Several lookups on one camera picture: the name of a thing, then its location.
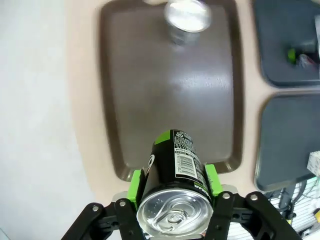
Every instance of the brown tray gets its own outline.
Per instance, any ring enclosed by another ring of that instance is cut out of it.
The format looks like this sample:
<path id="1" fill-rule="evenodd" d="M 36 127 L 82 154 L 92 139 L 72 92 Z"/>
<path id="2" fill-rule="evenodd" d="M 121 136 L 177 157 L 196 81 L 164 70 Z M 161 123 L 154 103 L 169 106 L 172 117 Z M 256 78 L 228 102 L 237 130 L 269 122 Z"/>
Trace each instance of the brown tray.
<path id="1" fill-rule="evenodd" d="M 164 4 L 107 3 L 100 19 L 101 86 L 113 165 L 129 181 L 158 135 L 180 129 L 203 163 L 237 169 L 243 146 L 243 74 L 233 0 L 207 0 L 211 26 L 194 45 L 169 37 Z"/>

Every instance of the silver can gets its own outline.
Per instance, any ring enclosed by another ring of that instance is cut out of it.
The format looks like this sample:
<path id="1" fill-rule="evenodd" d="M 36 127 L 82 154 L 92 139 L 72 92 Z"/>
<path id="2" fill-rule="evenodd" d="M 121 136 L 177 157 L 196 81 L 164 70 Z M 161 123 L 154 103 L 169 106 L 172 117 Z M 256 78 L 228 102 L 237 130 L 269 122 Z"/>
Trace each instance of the silver can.
<path id="1" fill-rule="evenodd" d="M 164 189 L 140 204 L 137 220 L 151 237 L 181 237 L 206 231 L 213 208 L 209 200 L 188 189 Z"/>
<path id="2" fill-rule="evenodd" d="M 173 0 L 164 8 L 169 34 L 178 45 L 194 43 L 211 24 L 211 10 L 197 0 Z"/>

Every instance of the barcode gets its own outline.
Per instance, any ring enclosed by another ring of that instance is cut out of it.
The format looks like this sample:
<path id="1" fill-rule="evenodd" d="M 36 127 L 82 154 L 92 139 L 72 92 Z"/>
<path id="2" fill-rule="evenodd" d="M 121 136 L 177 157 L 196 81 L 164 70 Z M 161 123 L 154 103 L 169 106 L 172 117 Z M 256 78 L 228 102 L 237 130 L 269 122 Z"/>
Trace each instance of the barcode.
<path id="1" fill-rule="evenodd" d="M 180 162 L 180 173 L 187 174 L 194 178 L 197 178 L 195 163 L 193 158 L 187 156 L 178 155 L 178 161 Z"/>

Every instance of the green can stripe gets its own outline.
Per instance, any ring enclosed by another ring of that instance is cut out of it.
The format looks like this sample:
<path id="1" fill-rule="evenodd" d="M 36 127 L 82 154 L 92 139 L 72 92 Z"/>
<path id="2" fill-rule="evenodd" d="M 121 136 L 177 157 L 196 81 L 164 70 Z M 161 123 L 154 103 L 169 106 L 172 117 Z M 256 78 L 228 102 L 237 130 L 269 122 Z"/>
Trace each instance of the green can stripe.
<path id="1" fill-rule="evenodd" d="M 215 165 L 206 164 L 204 169 L 206 171 L 206 175 L 209 180 L 209 185 L 210 185 L 209 188 L 211 189 L 212 195 L 217 196 L 219 193 L 223 192 L 224 190 L 221 186 Z"/>
<path id="2" fill-rule="evenodd" d="M 166 131 L 164 133 L 162 133 L 160 136 L 158 136 L 154 142 L 154 144 L 159 144 L 159 143 L 162 143 L 164 141 L 167 141 L 170 139 L 170 130 L 169 131 Z"/>

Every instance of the white floor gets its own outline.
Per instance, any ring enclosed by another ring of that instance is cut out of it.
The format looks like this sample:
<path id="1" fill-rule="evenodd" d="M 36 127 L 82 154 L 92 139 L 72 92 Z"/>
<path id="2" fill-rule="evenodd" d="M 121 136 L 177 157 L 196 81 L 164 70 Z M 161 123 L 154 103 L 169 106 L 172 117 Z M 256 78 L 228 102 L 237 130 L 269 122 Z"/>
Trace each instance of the white floor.
<path id="1" fill-rule="evenodd" d="M 61 239 L 94 201 L 66 93 L 65 17 L 63 0 L 0 1 L 0 228 L 11 240 Z"/>

